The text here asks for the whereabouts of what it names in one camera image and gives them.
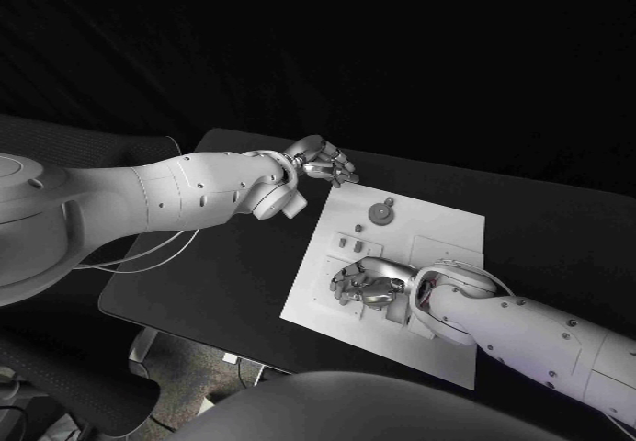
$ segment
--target chair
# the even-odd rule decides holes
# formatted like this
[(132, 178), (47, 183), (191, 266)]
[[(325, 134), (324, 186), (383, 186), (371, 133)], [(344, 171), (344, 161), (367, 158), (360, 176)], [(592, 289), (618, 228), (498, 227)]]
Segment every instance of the chair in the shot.
[[(119, 136), (0, 115), (1, 153), (72, 168), (110, 168), (152, 164), (180, 151), (168, 137)], [(135, 237), (108, 243), (82, 263), (122, 258)], [(123, 436), (142, 424), (158, 398), (157, 384), (126, 368), (126, 350), (141, 328), (97, 311), (110, 273), (74, 273), (92, 274), (64, 277), (77, 280), (73, 293), (59, 287), (61, 279), (0, 309), (0, 365), (103, 434)]]

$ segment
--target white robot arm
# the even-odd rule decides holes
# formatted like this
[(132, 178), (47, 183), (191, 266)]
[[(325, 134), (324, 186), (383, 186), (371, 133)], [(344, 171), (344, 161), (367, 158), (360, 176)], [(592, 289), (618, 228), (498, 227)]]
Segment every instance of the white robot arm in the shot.
[[(497, 285), (507, 291), (496, 296)], [(478, 345), (500, 363), (636, 428), (636, 341), (563, 311), (516, 297), (470, 264), (415, 270), (366, 257), (334, 275), (340, 303), (380, 309), (408, 296), (409, 320), (455, 345)]]
[(193, 153), (141, 167), (77, 169), (0, 153), (0, 306), (47, 289), (115, 239), (223, 224), (237, 213), (292, 218), (298, 176), (357, 181), (317, 135), (284, 153)]

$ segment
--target floor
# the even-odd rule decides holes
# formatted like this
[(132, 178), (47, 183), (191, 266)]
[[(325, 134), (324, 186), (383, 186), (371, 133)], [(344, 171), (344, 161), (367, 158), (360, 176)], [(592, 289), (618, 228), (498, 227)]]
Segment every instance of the floor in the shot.
[[(142, 361), (142, 366), (129, 362), (131, 371), (152, 379), (161, 394), (152, 416), (158, 422), (178, 429), (198, 413), (203, 398), (214, 403), (253, 384), (260, 365), (242, 359), (237, 364), (221, 361), (224, 353), (206, 345), (159, 333)], [(170, 435), (151, 419), (128, 436), (128, 441), (158, 441)], [(97, 435), (90, 441), (112, 439)]]

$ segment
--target dark background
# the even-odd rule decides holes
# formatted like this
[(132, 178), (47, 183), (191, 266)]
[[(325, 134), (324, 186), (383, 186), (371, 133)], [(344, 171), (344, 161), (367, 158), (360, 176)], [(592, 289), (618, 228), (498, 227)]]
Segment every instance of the dark background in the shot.
[[(317, 133), (353, 150), (636, 196), (633, 4), (387, 7), (341, 17), (311, 4), (271, 20), (210, 3), (2, 3), (0, 113), (170, 135), (184, 153), (213, 127)], [(50, 307), (83, 301), (67, 334), (89, 346), (106, 330), (123, 348), (129, 323), (103, 316), (86, 331), (109, 273), (84, 277), (59, 282), (67, 303)], [(566, 405), (555, 398), (545, 415), (558, 420)]]

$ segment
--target dark tabletop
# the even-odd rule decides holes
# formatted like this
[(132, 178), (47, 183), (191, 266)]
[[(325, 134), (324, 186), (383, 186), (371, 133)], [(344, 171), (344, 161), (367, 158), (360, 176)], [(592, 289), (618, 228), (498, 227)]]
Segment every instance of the dark tabletop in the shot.
[[(412, 140), (396, 135), (395, 141), (386, 146), (389, 153), (399, 154), (400, 145), (413, 148)], [(214, 129), (196, 152), (282, 151), (292, 142)], [(484, 268), (514, 294), (634, 337), (633, 198), (341, 150), (356, 165), (360, 185), (484, 216)], [(279, 318), (330, 186), (304, 177), (299, 191), (308, 206), (292, 220), (282, 213), (263, 221), (236, 215), (198, 231), (165, 265), (113, 275), (99, 299), (102, 312), (289, 372), (383, 374), (451, 391), (572, 439), (614, 436), (617, 429), (598, 411), (516, 374), (481, 350), (471, 392)], [(132, 271), (161, 262), (191, 233), (118, 269)], [(128, 255), (171, 236), (172, 232), (142, 234)]]

